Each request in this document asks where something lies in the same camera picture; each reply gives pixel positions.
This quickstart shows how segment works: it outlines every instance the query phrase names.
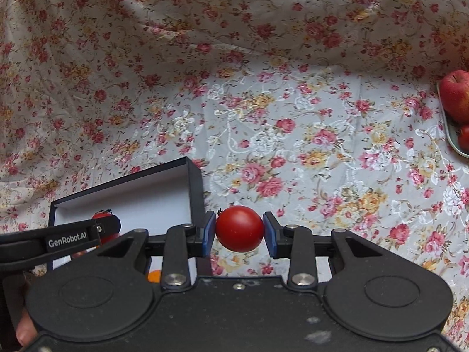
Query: plate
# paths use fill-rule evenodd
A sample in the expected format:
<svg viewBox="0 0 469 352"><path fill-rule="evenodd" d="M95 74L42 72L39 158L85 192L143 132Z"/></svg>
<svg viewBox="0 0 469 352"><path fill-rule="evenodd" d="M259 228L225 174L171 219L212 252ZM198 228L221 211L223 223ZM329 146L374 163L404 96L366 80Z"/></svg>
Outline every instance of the plate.
<svg viewBox="0 0 469 352"><path fill-rule="evenodd" d="M443 108L443 104L441 102L441 97L439 94L439 84L437 83L437 93L438 93L438 100L440 102L441 107L441 116L443 117L443 124L445 126L446 132L446 139L449 144L451 144L452 148L459 153L459 155L464 156L465 158L469 158L469 154L465 153L463 150L459 148L458 145L458 135L457 131L459 130L459 125L454 122L449 116L446 115L446 111Z"/></svg>

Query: bolt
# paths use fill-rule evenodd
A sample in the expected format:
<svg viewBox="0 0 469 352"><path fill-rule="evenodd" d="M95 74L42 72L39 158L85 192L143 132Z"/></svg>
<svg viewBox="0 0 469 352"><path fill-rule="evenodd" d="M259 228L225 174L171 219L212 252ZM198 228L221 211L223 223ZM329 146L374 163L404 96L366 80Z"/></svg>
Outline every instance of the bolt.
<svg viewBox="0 0 469 352"><path fill-rule="evenodd" d="M186 283L186 281L187 278L184 275L178 273L172 273L165 276L165 282L169 286L181 286L182 284Z"/></svg>
<svg viewBox="0 0 469 352"><path fill-rule="evenodd" d="M244 290L246 288L246 285L245 284L242 284L242 283L235 283L233 285L233 288L235 290L238 290L238 291L241 291L241 290Z"/></svg>
<svg viewBox="0 0 469 352"><path fill-rule="evenodd" d="M292 282L297 286L309 286L315 281L311 274L299 273L292 276Z"/></svg>

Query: floral fabric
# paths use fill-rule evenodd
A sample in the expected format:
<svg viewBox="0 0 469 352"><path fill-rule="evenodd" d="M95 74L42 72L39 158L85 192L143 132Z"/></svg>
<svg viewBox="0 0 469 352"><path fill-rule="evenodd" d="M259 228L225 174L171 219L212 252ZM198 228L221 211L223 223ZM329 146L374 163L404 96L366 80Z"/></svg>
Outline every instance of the floral fabric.
<svg viewBox="0 0 469 352"><path fill-rule="evenodd" d="M0 232L51 200L188 156L207 209L350 229L442 276L469 350L469 168L439 77L466 0L0 0ZM283 274L218 243L219 275Z"/></svg>

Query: logo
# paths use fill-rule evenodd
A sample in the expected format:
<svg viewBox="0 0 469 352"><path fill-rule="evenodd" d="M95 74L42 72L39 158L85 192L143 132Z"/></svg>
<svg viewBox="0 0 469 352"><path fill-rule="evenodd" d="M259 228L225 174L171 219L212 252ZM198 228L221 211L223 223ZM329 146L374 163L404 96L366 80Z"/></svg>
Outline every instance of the logo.
<svg viewBox="0 0 469 352"><path fill-rule="evenodd" d="M47 251L59 251L88 241L86 231L70 232L65 235L55 234L46 238Z"/></svg>

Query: box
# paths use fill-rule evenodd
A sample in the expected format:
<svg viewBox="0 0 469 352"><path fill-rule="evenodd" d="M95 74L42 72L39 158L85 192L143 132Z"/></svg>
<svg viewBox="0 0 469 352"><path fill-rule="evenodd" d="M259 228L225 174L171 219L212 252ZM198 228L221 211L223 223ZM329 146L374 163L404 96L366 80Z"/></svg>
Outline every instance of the box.
<svg viewBox="0 0 469 352"><path fill-rule="evenodd" d="M205 216L200 170L189 158L179 158L83 190L51 203L48 226L90 219L101 210L112 210L121 223L121 234L135 228L148 229L150 235L182 223L202 224ZM161 269L162 257L153 257L150 271ZM48 268L70 261L55 260ZM206 258L189 260L191 279L211 275Z"/></svg>

